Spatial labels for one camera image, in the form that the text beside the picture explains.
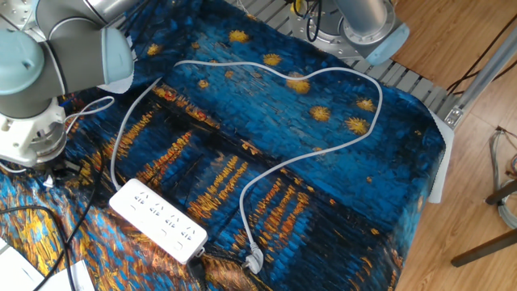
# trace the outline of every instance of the white power cord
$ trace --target white power cord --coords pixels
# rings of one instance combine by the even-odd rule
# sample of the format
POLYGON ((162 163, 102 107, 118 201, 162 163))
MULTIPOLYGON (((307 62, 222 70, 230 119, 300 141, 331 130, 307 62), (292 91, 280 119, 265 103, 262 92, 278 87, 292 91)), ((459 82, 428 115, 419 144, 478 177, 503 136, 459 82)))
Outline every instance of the white power cord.
POLYGON ((23 173, 27 170, 27 169, 13 170, 13 169, 9 168, 8 166, 6 166, 3 162, 0 162, 0 167, 4 170, 10 172, 11 174, 19 174, 19 173, 23 173))
MULTIPOLYGON (((273 74, 275 74, 277 76, 280 76, 282 78, 285 78, 287 80, 293 80, 293 81, 306 80, 308 78, 311 78, 313 76, 316 76, 318 74, 325 73, 325 72, 342 71, 342 72, 348 72, 348 73, 355 74, 355 75, 358 75, 360 77, 366 78, 368 81, 372 82, 373 85, 375 85, 377 90, 379 91, 379 104, 377 105, 377 110, 376 110, 376 113, 375 113, 375 115, 373 117, 372 125, 370 126, 370 129, 363 136, 357 137, 353 141, 349 141, 347 143, 344 143, 342 145, 338 145, 338 146, 329 148, 327 150, 320 150, 320 151, 317 151, 317 152, 312 152, 312 153, 309 153, 309 154, 304 154, 304 155, 301 155, 301 156, 296 157, 296 158, 291 158, 290 160, 288 160, 286 162, 282 162, 281 164, 279 164, 279 165, 277 165, 275 167, 272 167, 271 169, 265 171, 264 173, 262 173, 261 175, 259 175, 255 179, 251 180, 242 189, 240 200, 239 200, 239 207, 240 207, 240 210, 241 210, 242 223, 244 224, 244 228, 246 229, 246 233, 247 233, 248 239, 250 240, 250 247, 251 247, 251 255, 248 255, 246 257, 245 267, 250 268, 250 270, 254 274, 257 274, 262 269, 263 261, 264 261, 264 256, 263 256, 263 253, 260 250, 259 246, 257 245, 257 243, 253 240, 253 236, 252 236, 252 233, 251 233, 251 230, 250 230, 250 226, 248 225, 248 221, 246 219, 246 213, 245 213, 245 210, 244 210, 244 196, 246 195, 246 192, 248 191, 248 189, 253 184, 257 183, 260 179, 266 177, 267 175, 269 175, 270 173, 272 173, 274 171, 279 170, 282 167, 287 166, 290 163, 299 161, 299 160, 304 159, 304 158, 310 158, 310 157, 313 157, 313 156, 316 156, 316 155, 326 154, 326 153, 329 153, 329 152, 333 152, 335 150, 344 149, 344 148, 346 148, 348 146, 351 146, 351 145, 354 145, 355 143, 357 143, 359 141, 362 141, 366 137, 370 136, 370 134, 372 134, 372 131, 373 131, 373 129, 375 127, 375 124, 377 122, 377 118, 379 117, 380 108, 382 107, 382 99, 383 99, 382 89, 380 88, 379 83, 375 79, 373 79, 373 78, 371 78, 371 77, 369 77, 369 76, 367 76, 365 74, 361 74, 359 72, 356 72, 354 70, 346 69, 346 68, 339 68, 339 67, 321 69, 321 70, 318 70, 316 72, 313 72, 313 73, 311 73, 311 74, 309 74, 307 76, 303 76, 303 77, 291 77, 291 76, 287 76, 287 75, 284 75, 282 73, 279 73, 279 72, 275 71, 274 69, 272 69, 270 67, 267 67, 265 65, 257 64, 257 63, 250 62, 250 61, 239 61, 239 62, 232 62, 232 63, 211 63, 211 62, 206 62, 206 61, 179 61, 179 62, 177 62, 174 65, 174 67, 176 67, 178 65, 184 65, 184 64, 209 65, 209 66, 252 65, 252 66, 256 66, 256 67, 262 68, 264 70, 267 70, 269 72, 272 72, 273 74)), ((145 95, 147 95, 147 93, 149 93, 149 91, 151 91, 153 89, 153 87, 159 81, 160 81, 160 78, 157 79, 153 84, 151 84, 151 86, 149 86, 149 88, 147 88, 147 90, 145 90, 144 93, 142 93, 135 100, 135 102, 133 102, 132 106, 128 109, 128 112, 126 113, 126 116, 124 117, 124 120, 122 121, 122 124, 120 125, 119 135, 118 135, 118 137, 116 139, 115 146, 113 147, 113 155, 111 156, 111 180, 112 180, 113 185, 115 186, 115 189, 117 191, 119 191, 121 189, 121 186, 118 184, 118 182, 116 181, 116 177, 115 177, 115 160, 116 160, 116 155, 117 155, 117 150, 119 148, 120 140, 121 140, 122 135, 124 133, 125 125, 126 125, 126 123, 128 121, 129 116, 131 115, 133 109, 135 108, 135 106, 145 97, 145 95)))
POLYGON ((95 114, 97 112, 101 112, 102 110, 106 110, 108 109, 111 105, 113 105, 113 103, 115 102, 115 98, 111 97, 111 96, 106 96, 106 97, 102 97, 101 99, 97 99, 95 100, 94 102, 86 105, 79 113, 75 113, 75 114, 70 114, 69 116, 67 116, 65 118, 65 120, 63 120, 63 124, 66 123, 66 121, 68 121, 70 118, 74 118, 74 120, 72 120, 72 122, 70 123, 70 125, 68 126, 68 128, 66 129, 66 134, 70 133, 70 130, 72 130, 73 126, 74 126, 74 123, 75 121, 79 118, 79 116, 87 116, 87 115, 91 115, 91 114, 95 114), (97 109, 94 109, 94 110, 90 110, 88 112, 85 112, 86 109, 88 109, 89 107, 91 107, 92 105, 95 105, 97 103, 101 103, 103 102, 104 100, 111 100, 110 103, 100 107, 100 108, 97 108, 97 109))
POLYGON ((124 128, 126 127, 126 124, 128 123, 129 116, 131 116, 132 111, 135 109, 135 107, 138 105, 138 103, 149 93, 158 82, 160 82, 162 78, 156 79, 154 83, 151 84, 145 91, 138 96, 138 98, 135 100, 135 102, 132 103, 131 107, 128 109, 128 112, 126 112, 126 116, 124 116, 124 119, 122 120, 122 124, 120 124, 119 129, 119 135, 116 137, 115 145, 113 146, 113 154, 111 155, 111 165, 110 165, 110 172, 111 172, 111 181, 113 182, 113 186, 115 186, 116 191, 119 191, 122 187, 119 185, 119 183, 116 181, 115 176, 115 161, 116 161, 116 152, 119 150, 120 141, 122 140, 122 135, 124 134, 124 128))
POLYGON ((271 169, 263 172, 261 175, 259 175, 255 179, 252 179, 242 189, 241 197, 240 197, 240 200, 239 200, 239 207, 241 209, 242 223, 244 224, 244 228, 246 229, 246 233, 248 235, 248 239, 250 240, 250 247, 251 247, 251 254, 252 254, 252 255, 248 255, 246 257, 245 266, 249 267, 250 270, 254 274, 257 274, 262 269, 263 261, 264 261, 264 256, 263 256, 263 253, 260 250, 259 246, 257 245, 257 243, 253 240, 253 236, 251 234, 250 226, 248 225, 248 221, 246 219, 246 213, 245 213, 245 210, 244 210, 244 196, 246 195, 246 192, 248 191, 248 189, 253 184, 257 183, 260 179, 266 177, 267 175, 269 175, 270 173, 272 173, 274 171, 279 170, 282 167, 287 166, 290 163, 293 163, 293 162, 296 162, 296 161, 300 161, 301 159, 304 159, 304 158, 310 158, 310 157, 313 157, 313 156, 316 156, 316 155, 326 154, 326 153, 329 153, 329 152, 333 152, 335 150, 344 149, 344 148, 346 148, 348 146, 351 146, 351 145, 353 145, 353 144, 355 144, 355 143, 357 143, 359 141, 362 141, 363 139, 368 137, 372 133, 373 128, 375 127, 375 124, 377 122, 377 118, 379 117, 380 108, 382 107, 382 99, 383 99, 382 89, 380 88, 379 83, 375 79, 373 79, 373 78, 371 78, 371 77, 369 77, 369 76, 367 76, 365 74, 361 74, 361 73, 359 73, 357 71, 346 69, 346 68, 338 68, 338 67, 336 67, 336 68, 326 68, 326 69, 322 69, 322 70, 318 70, 316 72, 313 72, 313 73, 311 73, 311 74, 309 74, 307 76, 304 76, 304 77, 291 77, 291 76, 286 76, 286 75, 284 75, 282 73, 279 73, 279 72, 275 71, 274 69, 272 69, 270 67, 267 67, 265 65, 261 65, 261 64, 257 64, 257 63, 253 63, 253 62, 249 62, 249 61, 239 61, 239 62, 234 62, 234 63, 211 63, 211 62, 205 62, 205 61, 179 61, 178 63, 176 63, 174 65, 174 67, 177 66, 177 65, 183 65, 183 64, 210 65, 210 66, 252 65, 252 66, 256 66, 256 67, 268 70, 268 71, 272 72, 273 74, 275 74, 277 76, 280 76, 282 78, 285 78, 287 80, 293 80, 293 81, 306 80, 308 78, 316 76, 317 74, 321 74, 321 73, 325 73, 325 72, 342 71, 342 72, 348 72, 348 73, 356 74, 356 75, 358 75, 360 77, 366 78, 368 81, 372 82, 376 86, 377 90, 379 91, 379 105, 377 106, 376 113, 375 113, 375 115, 373 117, 372 125, 370 126, 370 129, 368 130, 368 132, 366 134, 364 134, 361 137, 356 138, 353 141, 349 141, 347 143, 344 143, 342 145, 338 145, 338 146, 329 148, 327 150, 320 150, 320 151, 317 151, 317 152, 312 152, 312 153, 309 153, 309 154, 304 154, 304 155, 301 155, 299 157, 291 158, 290 160, 282 162, 281 164, 279 164, 279 165, 277 165, 275 167, 272 167, 271 169))
POLYGON ((249 14, 248 10, 244 7, 244 4, 242 4, 242 0, 237 0, 237 6, 241 7, 241 9, 246 12, 246 14, 249 14))

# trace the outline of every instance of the wooden floor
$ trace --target wooden floor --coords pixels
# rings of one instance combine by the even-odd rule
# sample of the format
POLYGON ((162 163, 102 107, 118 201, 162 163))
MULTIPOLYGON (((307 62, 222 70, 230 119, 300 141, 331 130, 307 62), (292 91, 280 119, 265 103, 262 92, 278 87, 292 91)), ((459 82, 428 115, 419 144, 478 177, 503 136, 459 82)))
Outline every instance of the wooden floor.
MULTIPOLYGON (((397 13, 413 35, 396 60, 448 86, 517 13, 517 1, 401 0, 397 13)), ((462 268, 450 264, 510 230, 496 207, 484 203, 493 189, 488 140, 498 125, 517 133, 517 68, 487 88, 456 130, 443 202, 423 210, 398 291, 517 290, 517 245, 462 268)), ((502 138, 499 153, 504 166, 517 148, 502 138)))

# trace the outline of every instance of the electrical plug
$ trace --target electrical plug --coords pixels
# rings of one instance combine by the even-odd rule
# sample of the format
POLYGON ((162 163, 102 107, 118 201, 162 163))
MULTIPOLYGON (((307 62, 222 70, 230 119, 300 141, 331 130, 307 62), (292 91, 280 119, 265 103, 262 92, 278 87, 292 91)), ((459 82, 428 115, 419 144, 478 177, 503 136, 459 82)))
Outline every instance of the electrical plug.
POLYGON ((262 270, 264 264, 264 254, 260 250, 256 242, 251 243, 251 255, 246 257, 246 262, 242 265, 243 268, 249 268, 255 275, 262 270))

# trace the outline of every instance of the white paper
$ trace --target white paper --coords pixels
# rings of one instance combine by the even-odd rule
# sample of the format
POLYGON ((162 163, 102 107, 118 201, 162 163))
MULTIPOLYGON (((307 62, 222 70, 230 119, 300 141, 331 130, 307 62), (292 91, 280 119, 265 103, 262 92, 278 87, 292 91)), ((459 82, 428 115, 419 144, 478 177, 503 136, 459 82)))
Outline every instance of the white paper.
MULTIPOLYGON (((76 291, 95 291, 94 285, 91 282, 90 274, 86 268, 84 260, 77 262, 72 266, 72 277, 76 291)), ((66 269, 57 273, 48 279, 48 282, 43 285, 41 291, 70 291, 70 283, 68 281, 68 274, 66 269)))
POLYGON ((32 291, 43 276, 14 248, 3 241, 0 243, 4 244, 5 250, 0 255, 0 290, 32 291))
POLYGON ((431 194, 427 199, 430 203, 440 203, 442 201, 443 186, 445 185, 445 176, 447 175, 447 169, 449 168, 449 162, 451 161, 452 143, 454 142, 454 131, 448 127, 434 112, 429 111, 435 119, 438 130, 442 133, 443 140, 445 141, 445 153, 443 154, 442 162, 439 165, 438 172, 436 173, 435 183, 431 189, 431 194))
MULTIPOLYGON (((84 260, 71 267, 77 291, 95 291, 84 260)), ((44 277, 20 253, 0 238, 0 290, 32 291, 44 277)), ((48 279, 43 291, 70 291, 66 269, 48 279)))

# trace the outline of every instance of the power strip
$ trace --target power strip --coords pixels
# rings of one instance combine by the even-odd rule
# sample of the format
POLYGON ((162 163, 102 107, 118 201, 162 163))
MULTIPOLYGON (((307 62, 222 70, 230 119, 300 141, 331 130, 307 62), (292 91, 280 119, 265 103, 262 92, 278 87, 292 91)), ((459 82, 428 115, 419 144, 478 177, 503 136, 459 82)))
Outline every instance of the power strip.
POLYGON ((181 264, 204 251, 207 231, 137 179, 130 179, 110 206, 181 264))

